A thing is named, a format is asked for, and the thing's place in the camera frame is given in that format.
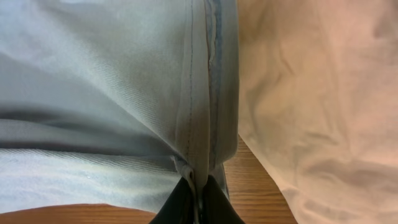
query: wooden table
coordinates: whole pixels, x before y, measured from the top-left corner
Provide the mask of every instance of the wooden table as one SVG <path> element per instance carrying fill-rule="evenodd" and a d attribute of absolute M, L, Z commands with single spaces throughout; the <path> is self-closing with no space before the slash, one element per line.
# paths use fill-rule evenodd
<path fill-rule="evenodd" d="M 231 203 L 247 224 L 297 223 L 276 184 L 241 139 L 225 170 Z M 0 215 L 0 223 L 140 224 L 153 217 L 153 213 L 109 205 L 67 205 L 5 213 Z"/>

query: gray fabric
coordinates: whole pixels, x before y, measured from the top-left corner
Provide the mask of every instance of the gray fabric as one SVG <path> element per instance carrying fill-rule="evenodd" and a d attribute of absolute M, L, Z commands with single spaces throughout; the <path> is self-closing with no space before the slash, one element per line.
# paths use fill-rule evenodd
<path fill-rule="evenodd" d="M 234 1 L 0 1 L 0 212 L 156 212 L 174 161 L 200 192 L 236 150 L 236 24 Z"/>

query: brown wooden floor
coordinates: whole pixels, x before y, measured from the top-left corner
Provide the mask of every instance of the brown wooden floor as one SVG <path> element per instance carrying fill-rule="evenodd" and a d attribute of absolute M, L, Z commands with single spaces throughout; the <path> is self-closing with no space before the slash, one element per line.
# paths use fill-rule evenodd
<path fill-rule="evenodd" d="M 297 223 L 274 181 L 240 140 L 234 158 L 225 163 L 229 196 L 247 223 Z M 67 205 L 0 215 L 1 224 L 149 223 L 154 214 L 109 205 Z"/>

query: beige fabric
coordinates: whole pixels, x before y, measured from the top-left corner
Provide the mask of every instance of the beige fabric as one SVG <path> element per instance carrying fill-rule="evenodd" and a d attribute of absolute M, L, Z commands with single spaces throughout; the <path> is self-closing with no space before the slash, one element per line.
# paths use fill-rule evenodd
<path fill-rule="evenodd" d="M 398 2 L 239 1 L 239 133 L 299 223 L 398 223 Z"/>

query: tan cloth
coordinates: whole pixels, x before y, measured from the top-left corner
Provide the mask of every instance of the tan cloth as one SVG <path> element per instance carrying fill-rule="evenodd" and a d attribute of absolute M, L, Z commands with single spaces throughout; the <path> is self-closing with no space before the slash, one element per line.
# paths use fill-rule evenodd
<path fill-rule="evenodd" d="M 299 223 L 398 223 L 398 2 L 239 1 L 239 133 Z"/>

